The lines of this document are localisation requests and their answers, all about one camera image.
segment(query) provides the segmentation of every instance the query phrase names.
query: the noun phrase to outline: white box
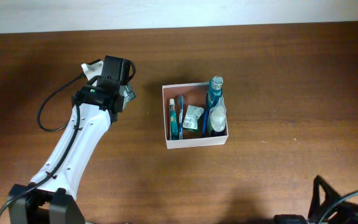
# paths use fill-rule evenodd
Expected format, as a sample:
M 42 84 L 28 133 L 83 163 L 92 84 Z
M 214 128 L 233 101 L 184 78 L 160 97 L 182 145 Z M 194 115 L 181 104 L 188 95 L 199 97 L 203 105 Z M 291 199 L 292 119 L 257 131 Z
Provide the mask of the white box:
M 175 99 L 177 102 L 177 96 L 183 95 L 185 97 L 185 104 L 183 106 L 183 118 L 186 115 L 187 106 L 200 106 L 205 109 L 206 105 L 206 93 L 208 91 L 208 82 L 206 83 L 189 83 L 189 84 L 178 84 L 178 85 L 166 85 L 162 86 L 162 104 L 164 112 L 164 128 L 165 128 L 165 141 L 167 142 L 168 149 L 184 148 L 184 147 L 197 147 L 197 146 L 215 146 L 222 145 L 226 142 L 229 137 L 229 126 L 227 125 L 226 119 L 226 133 L 224 136 L 219 137 L 206 137 L 201 138 L 202 128 L 198 135 L 200 138 L 185 139 L 189 135 L 192 135 L 189 131 L 183 130 L 183 140 L 169 140 L 169 99 Z

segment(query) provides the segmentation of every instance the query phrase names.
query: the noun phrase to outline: cable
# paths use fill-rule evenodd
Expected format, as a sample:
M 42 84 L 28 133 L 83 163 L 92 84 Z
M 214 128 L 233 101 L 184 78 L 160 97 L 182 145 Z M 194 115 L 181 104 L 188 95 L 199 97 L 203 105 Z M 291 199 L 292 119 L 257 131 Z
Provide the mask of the cable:
M 76 126 L 74 128 L 74 133 L 70 139 L 70 142 L 68 143 L 65 152 L 63 153 L 62 157 L 60 158 L 58 164 L 55 166 L 55 168 L 53 168 L 53 170 L 51 171 L 51 173 L 49 173 L 46 178 L 44 178 L 43 180 L 41 180 L 40 182 L 38 182 L 37 184 L 35 184 L 33 187 L 31 187 L 30 189 L 28 189 L 25 192 L 22 192 L 20 195 L 11 198 L 10 200 L 8 200 L 0 209 L 0 217 L 2 215 L 2 213 L 5 211 L 5 209 L 7 207 L 9 207 L 13 202 L 15 202 L 16 200 L 18 200 L 19 198 L 26 196 L 27 194 L 29 194 L 31 191 L 35 190 L 37 187 L 40 187 L 42 184 L 46 183 L 46 181 L 48 181 L 49 179 L 51 179 L 53 177 L 53 175 L 55 175 L 55 173 L 57 172 L 57 170 L 59 170 L 60 166 L 63 164 L 64 160 L 66 159 L 66 156 L 68 154 L 68 152 L 70 151 L 70 148 L 72 147 L 75 137 L 77 135 L 78 132 L 78 127 L 80 127 L 80 106 L 78 105 L 77 102 L 75 102 L 75 108 L 77 110 L 77 122 L 76 122 Z
M 135 73 L 136 73 L 135 63 L 131 62 L 131 66 L 132 66 L 132 75 L 130 75 L 130 77 L 128 78 L 128 81 L 131 81 L 132 78 L 135 76 Z
M 86 84 L 87 85 L 93 85 L 93 83 L 96 82 L 99 77 L 100 77 L 100 75 L 95 75 Z
M 352 198 L 358 196 L 358 190 L 356 190 L 355 192 L 351 192 L 347 195 L 344 195 L 343 197 L 341 197 L 338 201 L 336 201 L 335 203 L 333 203 L 331 206 L 329 206 L 327 208 L 327 210 L 325 211 L 324 215 L 318 220 L 318 222 L 316 222 L 317 224 L 320 224 L 321 221 L 323 221 L 323 219 L 327 216 L 327 214 L 334 209 L 336 206 L 338 206 L 340 203 Z
M 41 112 L 42 112 L 44 106 L 48 103 L 48 101 L 49 101 L 53 96 L 55 96 L 58 92 L 64 90 L 66 87 L 68 87 L 69 85 L 71 85 L 73 82 L 75 82 L 75 81 L 77 81 L 77 80 L 79 80 L 79 79 L 81 79 L 81 78 L 84 78 L 84 77 L 86 77 L 85 74 L 84 74 L 84 73 L 81 73 L 81 75 L 75 77 L 72 81 L 66 83 L 65 85 L 63 85 L 62 87 L 60 87 L 58 90 L 54 91 L 54 92 L 53 92 L 50 96 L 48 96 L 48 98 L 42 103 L 40 109 L 38 110 L 38 114 L 37 114 L 37 123 L 38 123 L 38 126 L 39 126 L 42 130 L 48 131 L 48 132 L 55 132 L 55 131 L 63 130 L 63 129 L 65 129 L 65 128 L 67 127 L 68 122 L 67 122 L 65 125 L 63 125 L 62 127 L 60 127 L 60 128 L 55 128 L 55 129 L 45 128 L 45 127 L 42 126 L 42 124 L 41 124 Z

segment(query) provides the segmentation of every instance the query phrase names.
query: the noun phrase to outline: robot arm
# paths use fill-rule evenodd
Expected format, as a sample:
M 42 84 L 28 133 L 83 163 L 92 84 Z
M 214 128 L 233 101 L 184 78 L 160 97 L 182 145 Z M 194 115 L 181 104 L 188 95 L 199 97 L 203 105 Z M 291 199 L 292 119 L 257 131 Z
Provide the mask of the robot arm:
M 108 111 L 100 110 L 99 106 L 83 103 L 80 105 L 80 111 L 80 129 L 70 152 L 54 177 L 38 187 L 48 192 L 56 192 L 57 189 L 63 188 L 66 194 L 73 196 L 74 200 L 76 200 L 78 185 L 92 152 L 111 124 Z M 57 166 L 73 135 L 77 119 L 76 109 L 73 108 L 70 121 L 55 150 L 31 182 L 40 182 Z
M 82 68 L 88 83 L 72 98 L 65 132 L 30 184 L 14 185 L 0 210 L 1 216 L 9 207 L 11 223 L 85 223 L 75 203 L 78 185 L 97 143 L 135 98 L 129 84 L 135 67 L 129 60 L 106 56 Z M 46 202 L 49 210 L 39 207 Z

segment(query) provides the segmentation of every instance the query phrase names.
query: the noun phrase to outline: wooden table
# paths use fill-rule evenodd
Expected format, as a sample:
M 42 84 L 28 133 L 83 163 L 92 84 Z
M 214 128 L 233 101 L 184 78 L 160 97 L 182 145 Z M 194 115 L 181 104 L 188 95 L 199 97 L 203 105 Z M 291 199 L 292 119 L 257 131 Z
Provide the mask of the wooden table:
M 62 132 L 43 100 L 105 55 L 133 60 L 137 98 L 102 137 L 77 203 L 96 223 L 227 223 L 307 216 L 313 179 L 358 189 L 358 22 L 0 35 L 0 206 Z M 224 77 L 224 146 L 167 150 L 162 85 Z M 55 97 L 42 121 L 71 114 Z M 8 222 L 7 212 L 1 223 Z

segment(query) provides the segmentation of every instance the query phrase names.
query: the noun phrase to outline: toothbrush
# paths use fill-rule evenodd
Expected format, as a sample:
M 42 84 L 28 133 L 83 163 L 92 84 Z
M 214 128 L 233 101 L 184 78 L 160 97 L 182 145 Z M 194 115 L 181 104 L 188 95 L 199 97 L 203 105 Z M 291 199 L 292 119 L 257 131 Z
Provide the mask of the toothbrush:
M 202 132 L 202 135 L 201 135 L 202 138 L 205 138 L 206 125 L 207 125 L 207 122 L 208 122 L 208 115 L 209 115 L 209 110 L 205 110 L 205 112 L 204 112 L 204 123 L 203 123 L 203 132 Z
M 179 112 L 179 139 L 182 140 L 183 139 L 183 104 L 185 102 L 185 99 L 182 95 L 179 95 L 177 98 L 177 102 L 178 102 L 178 106 L 180 108 L 180 112 Z

